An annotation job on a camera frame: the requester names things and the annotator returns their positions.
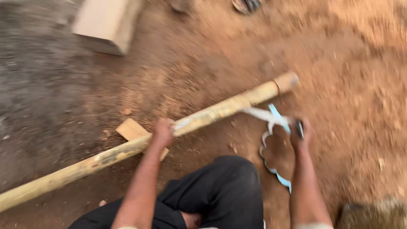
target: bamboo pole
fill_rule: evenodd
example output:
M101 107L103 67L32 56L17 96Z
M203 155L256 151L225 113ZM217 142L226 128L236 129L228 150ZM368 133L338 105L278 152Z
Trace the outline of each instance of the bamboo pole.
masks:
M269 100L289 91L298 81L294 73L286 73L273 81L238 94L218 104L198 111L175 123L175 136L181 136L220 119L231 116L241 109ZM31 181L0 194L0 212L34 199L44 193L62 187L82 177L113 165L142 152L149 144L151 134L126 142L98 155Z

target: forearm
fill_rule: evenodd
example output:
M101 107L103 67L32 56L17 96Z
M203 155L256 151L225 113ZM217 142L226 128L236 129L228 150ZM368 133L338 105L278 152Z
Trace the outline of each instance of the forearm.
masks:
M112 229L133 226L150 229L154 215L160 155L164 147L155 143L144 153L116 215Z
M290 211L292 228L308 223L332 225L318 186L313 162L307 150L296 150Z

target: hand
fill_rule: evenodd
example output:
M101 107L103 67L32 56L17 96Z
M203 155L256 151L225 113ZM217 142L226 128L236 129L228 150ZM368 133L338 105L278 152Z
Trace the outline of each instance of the hand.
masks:
M302 130L304 132L304 138L301 139L297 132L297 126L295 123L290 124L291 129L291 144L293 145L294 152L308 152L309 145L314 137L314 129L311 127L308 119L302 119Z
M159 145L162 148L171 145L174 141L174 124L172 119L160 118L155 124L151 144Z

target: dirt ground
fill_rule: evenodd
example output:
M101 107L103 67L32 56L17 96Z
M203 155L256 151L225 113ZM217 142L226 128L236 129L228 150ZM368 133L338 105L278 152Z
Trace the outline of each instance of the dirt ground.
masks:
M265 0L250 16L230 1L195 0L180 15L170 0L150 0L126 57L81 46L70 33L80 3L0 0L0 192L124 143L115 128L128 117L151 130L160 116L180 119L291 70L299 86L268 103L314 125L332 219L347 202L406 199L405 0ZM258 156L265 130L237 114L180 137L157 189L234 147L258 167L268 228L289 228L288 190ZM276 132L268 164L290 178L292 149ZM123 196L139 159L1 213L0 227L67 228Z

